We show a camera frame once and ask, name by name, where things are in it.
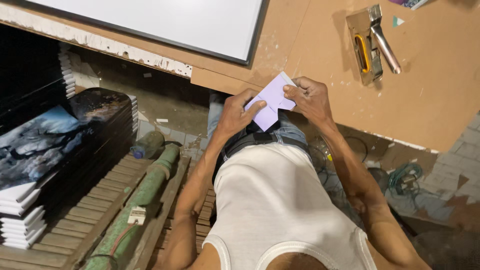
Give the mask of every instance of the yellow handle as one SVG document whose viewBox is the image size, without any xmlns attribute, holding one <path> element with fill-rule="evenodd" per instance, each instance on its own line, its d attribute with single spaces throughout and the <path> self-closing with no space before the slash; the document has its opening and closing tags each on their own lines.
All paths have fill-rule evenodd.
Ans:
<svg viewBox="0 0 480 270">
<path fill-rule="evenodd" d="M 368 62 L 367 47 L 365 46 L 365 41 L 363 40 L 363 37 L 359 34 L 355 35 L 355 41 L 359 46 L 360 59 L 362 62 L 362 72 L 368 73 L 370 71 L 370 63 Z"/>
</svg>

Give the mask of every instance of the small cardboard triangle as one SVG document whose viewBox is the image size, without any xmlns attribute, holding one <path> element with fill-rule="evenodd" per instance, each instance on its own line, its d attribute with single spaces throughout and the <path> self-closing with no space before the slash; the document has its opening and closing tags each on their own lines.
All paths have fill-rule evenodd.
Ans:
<svg viewBox="0 0 480 270">
<path fill-rule="evenodd" d="M 470 179 L 463 176 L 463 175 L 459 175 L 458 177 L 458 184 L 456 186 L 456 189 L 460 189 L 463 185 L 465 185 L 466 182 L 468 182 Z"/>
<path fill-rule="evenodd" d="M 394 28 L 401 25 L 404 22 L 405 22 L 404 20 L 398 18 L 397 16 L 393 16 L 393 27 Z"/>
</svg>

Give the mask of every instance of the black frame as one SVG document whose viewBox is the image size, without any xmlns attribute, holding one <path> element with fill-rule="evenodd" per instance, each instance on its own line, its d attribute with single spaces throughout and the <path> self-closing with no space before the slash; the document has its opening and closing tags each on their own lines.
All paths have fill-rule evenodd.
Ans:
<svg viewBox="0 0 480 270">
<path fill-rule="evenodd" d="M 39 12 L 42 12 L 42 13 L 60 16 L 62 18 L 70 19 L 70 20 L 73 20 L 73 21 L 78 21 L 80 23 L 86 23 L 86 24 L 89 24 L 89 25 L 99 26 L 99 27 L 102 27 L 102 28 L 106 28 L 108 30 L 113 30 L 115 32 L 120 32 L 120 33 L 123 33 L 123 34 L 133 35 L 133 36 L 136 36 L 136 37 L 144 37 L 145 39 L 149 39 L 149 40 L 153 40 L 153 41 L 160 41 L 160 42 L 168 44 L 168 45 L 173 45 L 175 47 L 180 47 L 180 48 L 187 49 L 187 50 L 190 50 L 190 51 L 199 52 L 199 53 L 204 54 L 204 55 L 217 57 L 217 58 L 227 60 L 227 61 L 230 61 L 230 62 L 233 62 L 233 63 L 244 65 L 244 66 L 250 65 L 250 63 L 252 62 L 253 52 L 255 50 L 255 45 L 257 43 L 258 33 L 260 32 L 260 26 L 263 25 L 263 20 L 265 18 L 265 11 L 266 11 L 267 2 L 268 2 L 268 0 L 261 0 L 262 3 L 260 4 L 260 9 L 258 11 L 258 17 L 257 17 L 257 22 L 255 23 L 255 28 L 253 30 L 253 35 L 252 35 L 252 40 L 250 42 L 250 48 L 249 48 L 249 51 L 248 51 L 247 60 L 242 60 L 242 59 L 231 57 L 231 56 L 228 56 L 228 55 L 225 55 L 225 54 L 217 53 L 217 52 L 214 52 L 214 51 L 198 48 L 198 47 L 191 46 L 191 45 L 188 45 L 188 44 L 184 44 L 184 43 L 181 43 L 181 42 L 177 42 L 177 41 L 173 41 L 173 40 L 170 40 L 170 39 L 154 36 L 154 35 L 144 33 L 144 32 L 140 32 L 140 31 L 137 31 L 137 30 L 129 29 L 129 28 L 126 28 L 126 27 L 123 27 L 123 26 L 102 22 L 102 21 L 97 20 L 97 19 L 92 19 L 92 18 L 89 18 L 89 17 L 85 17 L 85 16 L 82 16 L 82 15 L 75 14 L 75 13 L 59 10 L 59 9 L 56 9 L 56 8 L 52 8 L 52 7 L 49 7 L 49 6 L 37 4 L 37 3 L 34 3 L 34 2 L 29 2 L 28 0 L 0 0 L 0 1 L 1 2 L 6 2 L 6 3 L 9 3 L 9 4 L 13 4 L 13 5 L 17 5 L 17 6 L 21 6 L 23 8 L 36 10 L 36 11 L 39 11 Z"/>
</svg>

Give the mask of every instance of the black belt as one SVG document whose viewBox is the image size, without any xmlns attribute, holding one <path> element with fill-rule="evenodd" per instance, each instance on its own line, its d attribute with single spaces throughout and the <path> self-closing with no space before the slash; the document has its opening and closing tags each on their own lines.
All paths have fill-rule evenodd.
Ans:
<svg viewBox="0 0 480 270">
<path fill-rule="evenodd" d="M 292 138 L 280 136 L 282 138 L 283 143 L 288 144 L 288 145 L 293 145 L 297 146 L 307 155 L 310 155 L 310 152 L 308 151 L 308 147 L 295 140 Z M 218 155 L 218 159 L 216 160 L 216 165 L 215 165 L 215 170 L 213 172 L 212 176 L 212 184 L 215 184 L 215 178 L 218 170 L 220 167 L 225 163 L 224 157 L 229 159 L 231 156 L 242 150 L 244 147 L 251 146 L 251 145 L 265 145 L 265 144 L 271 144 L 271 143 L 276 143 L 278 142 L 278 138 L 275 134 L 273 133 L 268 133 L 268 132 L 255 132 L 248 134 L 246 136 L 243 136 L 242 138 L 238 139 L 236 142 L 233 144 L 227 146 L 224 148 L 224 151 Z"/>
</svg>

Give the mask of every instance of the stack of canvases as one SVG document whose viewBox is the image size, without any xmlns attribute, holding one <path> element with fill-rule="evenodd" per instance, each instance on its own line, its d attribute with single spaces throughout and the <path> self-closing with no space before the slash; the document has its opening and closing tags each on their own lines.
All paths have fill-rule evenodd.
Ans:
<svg viewBox="0 0 480 270">
<path fill-rule="evenodd" d="M 132 103 L 90 88 L 0 136 L 3 245 L 29 248 L 128 152 Z"/>
<path fill-rule="evenodd" d="M 130 100 L 132 101 L 132 118 L 133 118 L 133 132 L 136 132 L 138 130 L 138 101 L 137 97 L 133 95 L 128 95 Z"/>
<path fill-rule="evenodd" d="M 0 38 L 0 134 L 4 134 L 75 95 L 75 79 L 66 44 L 2 24 L 0 35 L 5 37 Z"/>
<path fill-rule="evenodd" d="M 0 49 L 17 59 L 0 65 L 0 242 L 27 249 L 128 152 L 132 101 L 102 88 L 67 99 L 58 43 L 5 27 L 16 42 Z"/>
</svg>

